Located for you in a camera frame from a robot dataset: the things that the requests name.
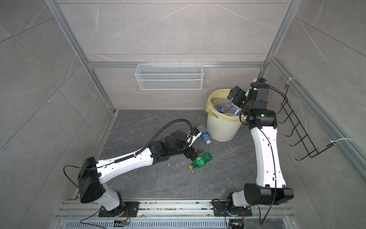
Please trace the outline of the clear bottle blue label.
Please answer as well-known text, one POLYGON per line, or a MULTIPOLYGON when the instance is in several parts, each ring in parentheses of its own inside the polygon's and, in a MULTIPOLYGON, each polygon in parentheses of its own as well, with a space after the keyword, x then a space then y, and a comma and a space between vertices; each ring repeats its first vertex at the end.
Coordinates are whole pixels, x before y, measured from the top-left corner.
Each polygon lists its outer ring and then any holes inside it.
POLYGON ((211 136, 210 134, 208 133, 208 130, 207 128, 204 126, 204 125, 199 125, 197 127, 197 129, 200 131, 201 135, 200 135, 200 138, 201 140, 206 143, 207 145, 211 145, 212 144, 212 141, 211 141, 211 136))

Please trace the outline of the green sprite bottle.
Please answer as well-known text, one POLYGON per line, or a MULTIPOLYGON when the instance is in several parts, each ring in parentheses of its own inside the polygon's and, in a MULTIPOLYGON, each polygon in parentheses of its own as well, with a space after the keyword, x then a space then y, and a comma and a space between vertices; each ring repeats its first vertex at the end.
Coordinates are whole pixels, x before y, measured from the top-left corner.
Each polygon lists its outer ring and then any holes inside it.
POLYGON ((201 168, 208 162, 210 162, 213 159, 210 153, 205 152, 201 156, 197 157, 192 164, 189 165, 190 170, 194 170, 195 168, 201 168))

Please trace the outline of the pocari sweat bottle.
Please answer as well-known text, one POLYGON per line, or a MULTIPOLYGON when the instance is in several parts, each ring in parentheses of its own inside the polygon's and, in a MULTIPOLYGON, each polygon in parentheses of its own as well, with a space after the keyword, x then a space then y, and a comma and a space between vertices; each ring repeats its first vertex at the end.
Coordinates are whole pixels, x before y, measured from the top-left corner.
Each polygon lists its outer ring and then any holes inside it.
POLYGON ((224 106, 217 106, 216 107, 216 110, 219 112, 219 113, 225 113, 226 111, 225 111, 225 107, 224 106))

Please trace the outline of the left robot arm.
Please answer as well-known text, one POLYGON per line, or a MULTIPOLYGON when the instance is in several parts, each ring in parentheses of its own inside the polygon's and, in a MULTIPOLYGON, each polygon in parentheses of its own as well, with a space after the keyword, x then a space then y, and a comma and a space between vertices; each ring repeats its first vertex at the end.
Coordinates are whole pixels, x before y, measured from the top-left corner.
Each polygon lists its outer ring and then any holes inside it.
POLYGON ((119 217, 136 212, 137 203, 124 203, 119 192, 107 186, 107 182, 119 175, 141 167, 147 167, 167 161, 171 156, 183 154, 195 160, 198 153, 192 147, 201 132, 193 133, 175 131, 161 140, 153 141, 144 149, 115 158, 96 161, 90 157, 84 161, 78 174, 80 202, 95 202, 101 206, 99 217, 119 217))

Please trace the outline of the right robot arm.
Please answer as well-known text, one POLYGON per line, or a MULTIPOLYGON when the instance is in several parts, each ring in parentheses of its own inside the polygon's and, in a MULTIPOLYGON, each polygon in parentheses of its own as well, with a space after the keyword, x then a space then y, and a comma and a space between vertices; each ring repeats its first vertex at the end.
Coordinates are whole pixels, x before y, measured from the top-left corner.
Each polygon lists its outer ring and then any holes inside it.
POLYGON ((227 99, 240 108, 239 120, 248 125, 254 140, 257 160, 256 183, 246 183, 242 191, 229 194, 228 210, 252 205, 279 205, 294 197, 283 177, 277 150, 277 119, 275 111, 267 108, 272 87, 258 78, 244 91, 231 89, 227 99))

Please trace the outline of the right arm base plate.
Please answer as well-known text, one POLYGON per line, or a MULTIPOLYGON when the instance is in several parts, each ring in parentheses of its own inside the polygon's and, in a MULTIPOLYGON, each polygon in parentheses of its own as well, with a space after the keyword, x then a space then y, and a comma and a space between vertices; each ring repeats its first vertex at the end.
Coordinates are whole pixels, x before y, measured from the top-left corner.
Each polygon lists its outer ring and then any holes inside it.
POLYGON ((213 199, 211 201, 215 217, 251 217, 252 211, 250 207, 233 207, 227 201, 213 199))

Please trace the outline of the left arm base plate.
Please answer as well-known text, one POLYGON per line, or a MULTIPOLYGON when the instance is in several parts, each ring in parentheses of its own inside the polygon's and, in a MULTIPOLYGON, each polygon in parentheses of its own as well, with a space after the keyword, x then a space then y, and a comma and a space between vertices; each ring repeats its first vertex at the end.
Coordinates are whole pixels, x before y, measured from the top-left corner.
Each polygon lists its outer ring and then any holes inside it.
POLYGON ((98 217, 136 217, 139 210, 140 202, 137 201, 128 201, 123 202, 120 207, 117 207, 114 210, 107 211, 104 207, 101 208, 98 217))

